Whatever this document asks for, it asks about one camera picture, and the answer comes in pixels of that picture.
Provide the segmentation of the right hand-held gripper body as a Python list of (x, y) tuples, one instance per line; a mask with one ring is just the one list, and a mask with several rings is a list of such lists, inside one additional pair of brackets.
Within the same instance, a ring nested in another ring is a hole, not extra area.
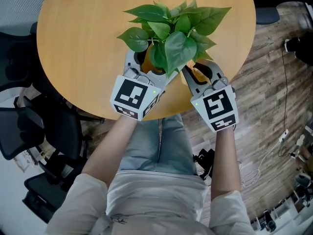
[(239, 123), (236, 95), (226, 77), (221, 77), (191, 98), (191, 104), (212, 132)]

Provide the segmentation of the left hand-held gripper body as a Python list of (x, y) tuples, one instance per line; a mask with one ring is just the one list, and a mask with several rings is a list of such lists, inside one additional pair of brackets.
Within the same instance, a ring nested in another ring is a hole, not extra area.
[(126, 67), (116, 79), (110, 103), (115, 112), (142, 121), (158, 103), (172, 78), (165, 73)]

